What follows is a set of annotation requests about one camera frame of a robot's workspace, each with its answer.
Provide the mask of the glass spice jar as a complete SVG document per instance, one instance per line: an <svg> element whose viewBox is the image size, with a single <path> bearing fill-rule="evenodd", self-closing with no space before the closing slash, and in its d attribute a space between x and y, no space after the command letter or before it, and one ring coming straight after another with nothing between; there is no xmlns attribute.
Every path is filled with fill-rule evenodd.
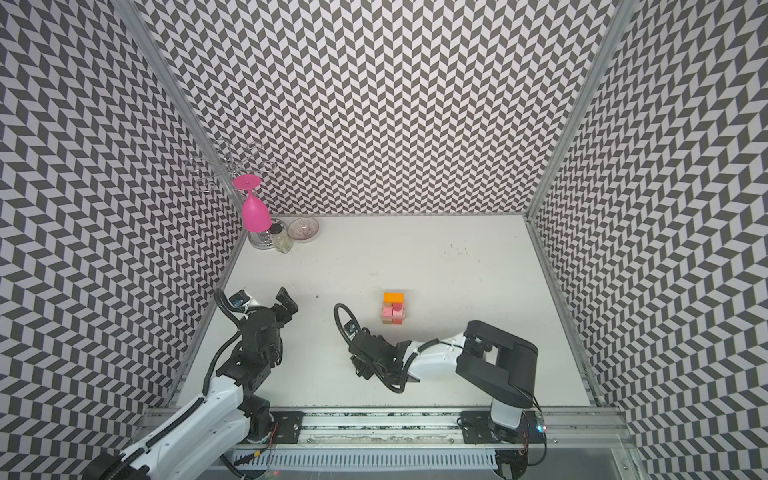
<svg viewBox="0 0 768 480"><path fill-rule="evenodd" d="M276 251L282 254L287 254L291 251L293 241L283 223L273 222L269 228L269 234Z"/></svg>

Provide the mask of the orange rectangular block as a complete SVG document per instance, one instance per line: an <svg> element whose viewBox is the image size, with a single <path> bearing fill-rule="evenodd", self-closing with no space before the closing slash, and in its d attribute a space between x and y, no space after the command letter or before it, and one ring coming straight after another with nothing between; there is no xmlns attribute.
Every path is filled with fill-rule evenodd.
<svg viewBox="0 0 768 480"><path fill-rule="evenodd" d="M383 295L383 302L389 304L403 304L405 301L405 295L401 292L385 292Z"/></svg>

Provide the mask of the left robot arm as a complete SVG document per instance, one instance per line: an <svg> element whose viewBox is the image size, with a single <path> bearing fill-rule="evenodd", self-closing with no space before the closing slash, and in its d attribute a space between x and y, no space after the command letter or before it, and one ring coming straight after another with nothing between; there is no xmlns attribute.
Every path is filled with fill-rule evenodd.
<svg viewBox="0 0 768 480"><path fill-rule="evenodd" d="M217 307L236 327L214 354L201 393L144 438L119 454L102 453L83 479L195 479L236 444L273 431L270 403L257 395L282 363L282 328L299 307L285 288L272 306L240 290L214 291Z"/></svg>

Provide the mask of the pink plastic wine glass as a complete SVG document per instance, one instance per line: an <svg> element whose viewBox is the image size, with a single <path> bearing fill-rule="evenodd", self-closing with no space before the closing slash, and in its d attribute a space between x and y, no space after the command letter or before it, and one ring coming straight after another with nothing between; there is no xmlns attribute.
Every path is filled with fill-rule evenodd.
<svg viewBox="0 0 768 480"><path fill-rule="evenodd" d="M240 175L233 180L233 186L247 194L242 206L242 218L248 232L268 231L273 223L266 204L255 195L255 189L261 183L262 178L254 174Z"/></svg>

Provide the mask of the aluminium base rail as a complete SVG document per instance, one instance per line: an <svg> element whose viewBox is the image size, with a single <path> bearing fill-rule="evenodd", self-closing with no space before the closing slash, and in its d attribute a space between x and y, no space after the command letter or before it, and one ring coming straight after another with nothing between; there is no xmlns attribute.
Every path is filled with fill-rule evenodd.
<svg viewBox="0 0 768 480"><path fill-rule="evenodd" d="M287 424L278 428L274 449L521 449L490 433L488 407L274 407L271 414ZM633 448L624 415L613 407L545 407L528 417L540 419L544 434L533 430L528 447L618 449Z"/></svg>

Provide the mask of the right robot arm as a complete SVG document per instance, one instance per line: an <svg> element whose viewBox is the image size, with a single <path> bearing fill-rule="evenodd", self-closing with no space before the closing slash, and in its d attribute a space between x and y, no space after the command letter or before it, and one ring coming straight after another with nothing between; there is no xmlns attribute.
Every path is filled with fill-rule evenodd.
<svg viewBox="0 0 768 480"><path fill-rule="evenodd" d="M395 345L354 318L337 328L357 376L375 377L402 394L410 382L455 374L491 397L491 439L518 443L530 437L528 413L538 407L534 390L539 349L533 343L480 320L470 321L464 332L450 338Z"/></svg>

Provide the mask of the chrome glass holder stand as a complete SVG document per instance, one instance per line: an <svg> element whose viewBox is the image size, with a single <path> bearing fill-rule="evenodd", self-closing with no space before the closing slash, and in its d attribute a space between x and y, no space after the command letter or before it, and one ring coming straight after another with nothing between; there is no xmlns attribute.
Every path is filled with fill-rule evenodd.
<svg viewBox="0 0 768 480"><path fill-rule="evenodd" d="M262 185L263 179L248 171L246 161L236 157L228 142L219 142L213 149L222 169L219 175L214 174L214 178L222 179L226 183L225 192L234 194L239 218L250 245L257 250L274 249L270 229L280 221L272 217L266 203L257 195L256 190Z"/></svg>

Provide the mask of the small striped bowl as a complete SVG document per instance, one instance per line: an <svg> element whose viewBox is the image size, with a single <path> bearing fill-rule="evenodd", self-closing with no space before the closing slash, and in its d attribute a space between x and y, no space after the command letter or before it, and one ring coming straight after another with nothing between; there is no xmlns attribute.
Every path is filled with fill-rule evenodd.
<svg viewBox="0 0 768 480"><path fill-rule="evenodd" d="M294 242L311 242L319 233L319 222L310 217L301 217L293 220L288 226L288 235Z"/></svg>

